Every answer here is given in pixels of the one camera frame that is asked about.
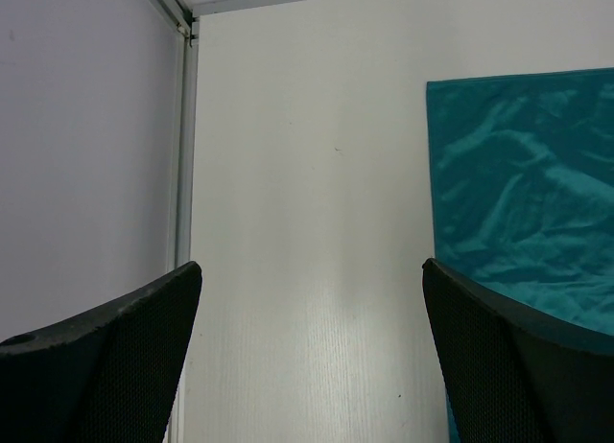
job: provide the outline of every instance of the fabric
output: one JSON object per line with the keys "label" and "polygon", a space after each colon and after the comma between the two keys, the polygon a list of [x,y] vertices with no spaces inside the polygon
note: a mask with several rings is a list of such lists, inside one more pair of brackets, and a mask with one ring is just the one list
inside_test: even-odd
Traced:
{"label": "fabric", "polygon": [[614,335],[614,69],[430,82],[427,106],[437,258]]}

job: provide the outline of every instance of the white wall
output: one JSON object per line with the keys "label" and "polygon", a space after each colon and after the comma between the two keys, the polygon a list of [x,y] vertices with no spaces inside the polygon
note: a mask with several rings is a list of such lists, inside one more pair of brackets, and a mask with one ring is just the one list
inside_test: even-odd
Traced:
{"label": "white wall", "polygon": [[204,18],[187,443],[446,440],[420,288],[425,83],[612,66],[613,6],[316,0]]}
{"label": "white wall", "polygon": [[148,0],[0,0],[0,339],[165,271],[178,51]]}

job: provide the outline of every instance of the teal cloth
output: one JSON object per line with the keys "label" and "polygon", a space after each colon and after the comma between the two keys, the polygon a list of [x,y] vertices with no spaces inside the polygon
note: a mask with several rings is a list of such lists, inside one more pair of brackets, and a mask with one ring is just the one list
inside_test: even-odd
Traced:
{"label": "teal cloth", "polygon": [[614,69],[430,82],[427,105],[437,258],[614,335]]}

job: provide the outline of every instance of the textured black surface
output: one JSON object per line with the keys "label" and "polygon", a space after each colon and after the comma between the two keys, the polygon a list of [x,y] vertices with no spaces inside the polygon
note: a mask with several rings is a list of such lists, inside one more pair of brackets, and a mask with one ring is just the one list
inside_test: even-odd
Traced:
{"label": "textured black surface", "polygon": [[190,263],[0,344],[3,441],[162,441],[200,293],[201,269]]}
{"label": "textured black surface", "polygon": [[424,298],[463,443],[614,442],[614,338],[435,260]]}

